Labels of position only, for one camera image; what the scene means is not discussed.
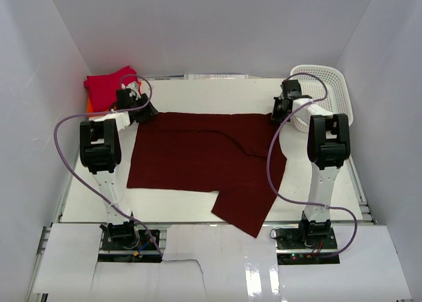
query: white laundry basket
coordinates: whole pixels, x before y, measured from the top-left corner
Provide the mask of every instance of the white laundry basket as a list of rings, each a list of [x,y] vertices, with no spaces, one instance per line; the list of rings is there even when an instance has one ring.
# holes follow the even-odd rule
[[[290,72],[291,75],[295,73],[311,73],[324,81],[328,89],[328,97],[324,101],[318,102],[318,105],[333,113],[345,113],[349,117],[349,126],[353,123],[349,91],[347,91],[344,76],[339,70],[326,66],[300,65],[294,67]],[[324,97],[324,88],[319,81],[306,75],[295,76],[294,79],[299,80],[302,94],[310,95],[313,99]],[[293,116],[291,120],[301,132],[308,132],[308,121],[305,123],[296,116]]]

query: white wall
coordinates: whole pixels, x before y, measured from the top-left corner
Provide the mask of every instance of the white wall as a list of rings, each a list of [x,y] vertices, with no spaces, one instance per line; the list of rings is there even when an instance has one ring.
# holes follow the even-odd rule
[[[370,0],[53,0],[95,74],[334,66]]]
[[[422,0],[372,0],[337,65],[355,116],[353,159],[415,301],[422,301],[421,42]]]
[[[88,67],[52,0],[0,0],[0,28],[0,300],[21,302],[67,176],[53,128],[85,108]],[[63,128],[74,160],[77,122]]]

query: dark red cloth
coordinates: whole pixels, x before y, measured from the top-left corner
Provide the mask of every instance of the dark red cloth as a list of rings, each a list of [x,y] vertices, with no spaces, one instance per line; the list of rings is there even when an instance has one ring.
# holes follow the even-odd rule
[[[212,213],[256,237],[276,198],[276,129],[269,114],[161,113],[138,126],[127,187],[219,191]],[[276,144],[276,187],[285,166]]]
[[[84,87],[88,89],[94,112],[108,111],[111,105],[117,101],[116,90],[121,89],[121,77],[135,74],[135,70],[130,68],[130,66],[126,66],[110,75],[87,76],[84,81]],[[135,76],[128,76],[123,79],[122,83],[128,85],[137,80],[138,78]]]

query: purple hose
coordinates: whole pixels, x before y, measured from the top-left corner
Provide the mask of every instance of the purple hose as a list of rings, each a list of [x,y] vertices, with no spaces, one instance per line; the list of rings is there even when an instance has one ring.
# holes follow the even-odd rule
[[[151,101],[151,97],[152,97],[152,86],[150,84],[150,82],[148,80],[146,80],[144,77],[142,76],[138,76],[138,75],[126,75],[126,76],[136,76],[137,78],[145,81],[150,89],[150,96],[148,98],[148,101],[140,107],[134,107],[132,109],[121,109],[119,111],[105,111],[105,112],[95,112],[95,113],[80,113],[80,114],[74,114],[74,115],[70,115],[65,117],[64,119],[60,120],[56,126],[54,127],[54,145],[57,149],[57,152],[59,153],[60,159],[61,161],[65,164],[65,167],[69,170],[70,173],[72,173],[73,177],[75,177],[79,182],[81,182],[85,187],[87,187],[89,190],[91,190],[93,193],[95,193],[96,195],[98,195],[100,198],[102,198],[104,200],[104,202],[106,202],[107,204],[111,204],[111,201],[106,198],[103,194],[101,194],[100,192],[98,192],[97,190],[95,190],[95,188],[91,187],[84,179],[82,179],[72,168],[71,165],[69,165],[69,163],[67,162],[66,158],[63,155],[63,152],[60,149],[60,145],[59,145],[59,139],[57,138],[57,132],[59,130],[59,127],[61,124],[63,124],[65,121],[68,121],[70,119],[73,119],[75,117],[87,117],[87,116],[93,116],[93,115],[99,115],[99,114],[108,114],[108,113],[116,113],[116,112],[130,112],[130,111],[136,111],[138,109],[142,109],[144,107],[146,107],[150,101]],[[111,204],[111,207],[120,215],[122,215],[122,217],[128,219],[128,220],[133,220],[136,223],[140,224],[147,232],[147,234],[150,236],[151,241],[153,242],[154,246],[157,248],[157,251],[159,252],[159,254],[161,256],[163,256],[163,253],[161,252],[159,246],[157,245],[156,242],[156,238],[151,234],[151,231],[146,227],[146,225],[144,223],[142,223],[140,220],[138,220],[137,218],[134,218],[132,216],[126,215],[125,213],[123,213],[122,211],[120,211],[120,209],[118,207],[116,207],[116,205]]]
[[[320,102],[320,101],[323,101],[323,100],[325,100],[325,99],[327,99],[327,97],[328,97],[328,89],[327,89],[327,87],[326,87],[326,85],[325,85],[325,83],[321,80],[321,79],[319,79],[317,76],[315,76],[315,75],[312,75],[312,74],[310,74],[310,73],[295,73],[294,75],[291,75],[291,76],[289,76],[288,78],[286,78],[286,80],[289,80],[290,78],[292,78],[292,77],[294,77],[294,76],[299,76],[299,75],[306,75],[306,76],[311,76],[311,77],[313,77],[313,78],[315,78],[315,79],[317,79],[319,82],[321,82],[321,84],[322,84],[322,86],[324,87],[324,90],[325,90],[325,96],[323,97],[323,98],[321,98],[321,99],[317,99],[317,100],[314,100],[314,102]],[[278,136],[280,135],[280,132],[282,131],[282,129],[283,129],[283,127],[284,127],[284,125],[287,123],[287,121],[289,121],[298,111],[300,111],[301,109],[303,109],[304,107],[306,107],[306,106],[309,106],[309,105],[311,105],[312,104],[312,102],[307,102],[307,103],[305,103],[305,104],[303,104],[303,105],[301,105],[301,106],[299,106],[297,109],[295,109],[294,111],[292,111],[283,121],[282,121],[282,123],[280,124],[280,127],[278,127],[278,130],[276,131],[276,134],[274,135],[274,137],[272,138],[272,140],[271,140],[271,145],[270,145],[270,149],[268,150],[268,156],[267,156],[267,159],[266,159],[266,177],[267,177],[267,180],[268,180],[268,184],[270,185],[270,187],[271,187],[271,189],[272,189],[272,191],[278,196],[278,197],[280,197],[282,200],[284,200],[284,201],[286,201],[286,202],[289,202],[289,203],[293,203],[293,204],[298,204],[298,205],[311,205],[311,206],[321,206],[321,207],[327,207],[327,208],[329,208],[329,209],[331,209],[331,210],[342,210],[342,211],[346,211],[347,213],[349,213],[350,215],[351,215],[351,217],[353,218],[353,222],[354,222],[354,224],[355,224],[355,228],[354,228],[354,230],[353,230],[353,234],[352,234],[352,236],[351,236],[351,238],[350,238],[350,240],[349,240],[349,243],[347,243],[342,249],[340,249],[339,251],[337,251],[337,252],[335,252],[335,253],[332,253],[332,254],[330,254],[330,255],[324,255],[324,256],[321,256],[321,257],[325,257],[325,258],[328,258],[328,257],[334,257],[334,256],[337,256],[338,254],[341,254],[342,252],[344,252],[347,248],[349,248],[350,247],[350,245],[353,243],[353,240],[355,239],[355,237],[356,237],[356,233],[357,233],[357,218],[356,218],[356,216],[355,216],[355,214],[351,211],[351,210],[349,210],[349,209],[347,209],[347,208],[342,208],[342,207],[339,207],[339,206],[326,206],[325,204],[323,204],[323,203],[316,203],[316,202],[302,202],[302,201],[294,201],[294,200],[290,200],[290,199],[288,199],[288,198],[285,198],[284,196],[282,196],[278,191],[277,191],[277,189],[275,188],[275,186],[274,186],[274,184],[273,184],[273,182],[272,182],[272,180],[271,180],[271,173],[270,173],[270,160],[271,160],[271,153],[272,153],[272,149],[273,149],[273,147],[274,147],[274,143],[276,142],[276,140],[277,140],[277,138],[278,138]]]

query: purple cable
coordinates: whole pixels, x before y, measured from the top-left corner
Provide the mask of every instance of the purple cable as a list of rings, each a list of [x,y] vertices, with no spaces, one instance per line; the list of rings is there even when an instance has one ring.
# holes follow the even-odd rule
[[[323,97],[323,98],[321,98],[321,99],[317,99],[317,100],[314,100],[313,102],[320,102],[320,101],[323,101],[323,100],[325,100],[325,99],[327,99],[327,97],[328,97],[328,89],[327,89],[327,87],[326,87],[326,85],[325,85],[325,83],[321,80],[321,79],[319,79],[317,76],[315,76],[315,75],[312,75],[312,74],[310,74],[310,73],[295,73],[294,75],[291,75],[291,76],[289,76],[288,78],[286,78],[286,80],[289,80],[290,78],[292,78],[292,77],[294,77],[294,76],[299,76],[299,75],[306,75],[306,76],[311,76],[311,77],[313,77],[313,78],[315,78],[315,79],[317,79],[319,82],[321,82],[321,84],[322,84],[322,86],[324,87],[324,90],[325,90],[325,96]],[[351,238],[350,238],[350,240],[349,240],[349,243],[347,243],[342,249],[340,249],[339,251],[337,251],[337,252],[335,252],[335,253],[332,253],[332,254],[330,254],[330,255],[324,255],[324,256],[321,256],[321,257],[324,257],[324,258],[328,258],[328,257],[334,257],[334,256],[337,256],[337,255],[339,255],[339,254],[341,254],[342,252],[344,252],[347,248],[349,248],[350,247],[350,245],[353,243],[353,240],[355,239],[355,237],[356,237],[356,233],[357,233],[357,218],[356,218],[356,216],[355,216],[355,214],[351,211],[351,210],[349,210],[349,209],[347,209],[347,208],[342,208],[342,207],[340,207],[340,206],[326,206],[325,204],[323,204],[323,203],[316,203],[316,202],[302,202],[302,201],[295,201],[295,200],[290,200],[290,199],[288,199],[288,198],[285,198],[284,196],[282,196],[278,191],[277,191],[277,189],[275,188],[275,186],[274,186],[274,184],[273,184],[273,182],[272,182],[272,180],[271,180],[271,173],[270,173],[270,160],[271,160],[271,153],[272,153],[272,149],[273,149],[273,147],[274,147],[274,143],[276,142],[276,140],[277,140],[277,138],[278,138],[278,136],[279,136],[279,134],[280,134],[280,132],[282,131],[282,128],[284,127],[284,125],[287,123],[287,121],[289,121],[298,111],[300,111],[301,109],[303,109],[304,107],[306,107],[306,106],[309,106],[309,105],[311,105],[312,104],[312,102],[307,102],[307,103],[305,103],[305,104],[303,104],[303,105],[301,105],[301,106],[299,106],[297,109],[295,109],[294,111],[292,111],[283,121],[282,121],[282,123],[280,124],[280,126],[278,127],[278,129],[277,129],[277,131],[276,131],[276,134],[274,135],[274,137],[272,138],[272,140],[271,140],[271,145],[270,145],[270,149],[268,150],[268,156],[267,156],[267,159],[266,159],[266,177],[267,177],[267,180],[268,180],[268,183],[269,183],[269,185],[270,185],[270,187],[271,187],[271,189],[272,189],[272,191],[278,196],[278,197],[280,197],[282,200],[284,200],[284,201],[286,201],[286,202],[289,202],[289,203],[293,203],[293,204],[298,204],[298,205],[311,205],[311,206],[321,206],[321,207],[327,207],[327,208],[329,208],[330,210],[342,210],[342,211],[346,211],[347,213],[349,213],[350,215],[351,215],[351,217],[353,218],[353,222],[354,222],[354,224],[355,224],[355,228],[354,228],[354,230],[353,230],[353,234],[352,234],[352,236],[351,236]]]
[[[65,167],[67,168],[67,170],[69,170],[70,173],[72,173],[73,177],[75,177],[79,182],[81,182],[85,187],[87,187],[89,190],[91,190],[93,193],[95,193],[96,195],[98,195],[100,198],[102,198],[104,200],[104,202],[106,202],[107,204],[110,204],[111,207],[120,215],[122,215],[122,217],[128,219],[128,220],[133,220],[136,223],[140,224],[147,232],[147,234],[150,236],[151,241],[153,242],[154,246],[157,248],[157,251],[159,252],[159,254],[161,256],[163,256],[163,253],[161,252],[159,246],[156,243],[156,238],[151,234],[151,231],[146,227],[146,225],[144,223],[142,223],[140,220],[138,220],[137,218],[134,218],[132,216],[126,215],[125,213],[123,213],[122,211],[120,211],[120,209],[118,207],[116,207],[116,205],[112,204],[111,201],[106,198],[103,194],[101,194],[100,192],[98,192],[97,190],[95,190],[95,188],[91,187],[84,179],[82,179],[71,167],[71,165],[69,165],[69,163],[67,162],[65,156],[63,155],[63,152],[60,149],[60,145],[59,145],[59,139],[57,138],[57,132],[59,130],[59,127],[61,124],[63,124],[65,121],[68,121],[70,119],[73,119],[75,117],[87,117],[87,116],[92,116],[92,115],[99,115],[99,114],[108,114],[108,113],[121,113],[121,112],[131,112],[131,111],[136,111],[138,109],[142,109],[144,107],[146,107],[150,101],[151,101],[151,97],[152,97],[152,86],[150,84],[150,82],[148,80],[146,80],[144,77],[142,76],[138,76],[138,75],[126,75],[123,76],[123,78],[127,77],[127,76],[136,76],[137,78],[145,81],[150,89],[150,96],[148,98],[148,101],[146,101],[146,103],[143,106],[140,107],[134,107],[132,109],[120,109],[119,111],[105,111],[105,112],[94,112],[94,113],[79,113],[79,114],[73,114],[70,116],[65,117],[64,119],[60,120],[56,126],[54,127],[54,145],[57,149],[57,152],[59,153],[60,159],[61,161],[65,164]]]

